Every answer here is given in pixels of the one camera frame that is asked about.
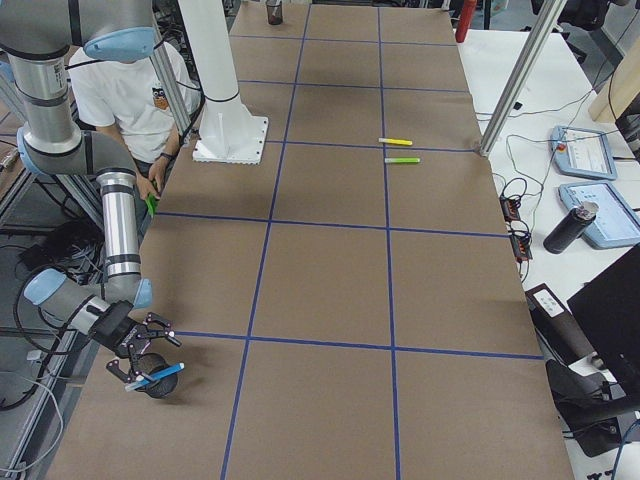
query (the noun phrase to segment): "yellow marker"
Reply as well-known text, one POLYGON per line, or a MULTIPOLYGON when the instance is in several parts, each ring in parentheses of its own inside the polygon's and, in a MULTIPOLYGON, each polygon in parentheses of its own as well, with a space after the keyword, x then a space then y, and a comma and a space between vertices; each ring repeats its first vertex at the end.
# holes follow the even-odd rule
POLYGON ((413 145, 411 140, 401 140, 399 138, 379 138, 380 143, 388 143, 389 145, 406 145, 410 147, 413 145))

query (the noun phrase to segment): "green marker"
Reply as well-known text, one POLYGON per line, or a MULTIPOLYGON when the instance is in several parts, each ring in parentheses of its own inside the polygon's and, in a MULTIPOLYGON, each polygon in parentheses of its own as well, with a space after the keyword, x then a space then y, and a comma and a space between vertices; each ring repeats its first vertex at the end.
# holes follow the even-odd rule
POLYGON ((384 163, 420 163, 418 157, 387 157, 384 163))
POLYGON ((145 199, 145 203, 147 204, 147 211, 149 212, 149 215, 151 216, 151 218, 153 218, 153 216, 156 214, 158 199, 154 195, 149 194, 145 199))
MULTIPOLYGON (((155 180, 151 182, 151 185, 153 185, 153 188, 155 189, 158 188, 155 180)), ((149 195, 147 195, 147 198, 144 199, 144 202, 147 204, 147 212, 149 212, 149 216, 153 218, 153 216, 156 214, 156 210, 158 209, 158 199, 155 197, 155 195, 150 193, 149 195)))

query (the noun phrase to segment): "black water bottle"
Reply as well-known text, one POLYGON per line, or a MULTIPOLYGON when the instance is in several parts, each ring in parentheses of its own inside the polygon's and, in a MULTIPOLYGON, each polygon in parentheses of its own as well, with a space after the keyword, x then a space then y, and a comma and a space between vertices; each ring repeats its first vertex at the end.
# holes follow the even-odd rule
POLYGON ((551 253, 562 253, 571 242, 582 235, 582 232, 593 223, 598 213, 598 205, 593 202, 582 202, 573 207, 567 216, 547 235, 542 244, 551 253))

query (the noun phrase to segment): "blue marker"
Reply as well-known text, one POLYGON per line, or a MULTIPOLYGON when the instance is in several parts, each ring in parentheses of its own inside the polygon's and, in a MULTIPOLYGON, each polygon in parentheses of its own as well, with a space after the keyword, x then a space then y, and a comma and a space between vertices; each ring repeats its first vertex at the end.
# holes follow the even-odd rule
POLYGON ((125 392, 133 392, 135 389, 144 387, 145 385, 149 385, 152 382, 157 382, 158 380, 163 379, 164 377, 168 377, 169 375, 173 375, 174 373, 178 373, 180 370, 184 370, 184 363, 176 363, 170 367, 165 368, 164 370, 160 370, 157 373, 154 373, 151 376, 151 380, 143 378, 142 380, 138 380, 137 382, 127 383, 124 386, 125 392))

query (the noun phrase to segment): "hand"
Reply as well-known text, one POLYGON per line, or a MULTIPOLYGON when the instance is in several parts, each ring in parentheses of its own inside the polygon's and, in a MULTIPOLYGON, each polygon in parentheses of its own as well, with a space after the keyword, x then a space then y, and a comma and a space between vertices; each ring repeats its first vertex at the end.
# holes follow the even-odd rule
POLYGON ((169 159, 161 156, 156 158, 156 161, 153 162, 153 165, 151 165, 151 168, 149 169, 149 180, 155 180, 156 186, 158 187, 158 193, 161 193, 164 188, 164 174, 167 171, 168 165, 169 159))
POLYGON ((160 194, 153 186, 153 183, 151 183, 151 180, 140 173, 136 175, 136 187, 138 187, 138 192, 142 200, 146 200, 149 195, 153 195, 158 200, 160 199, 160 194))

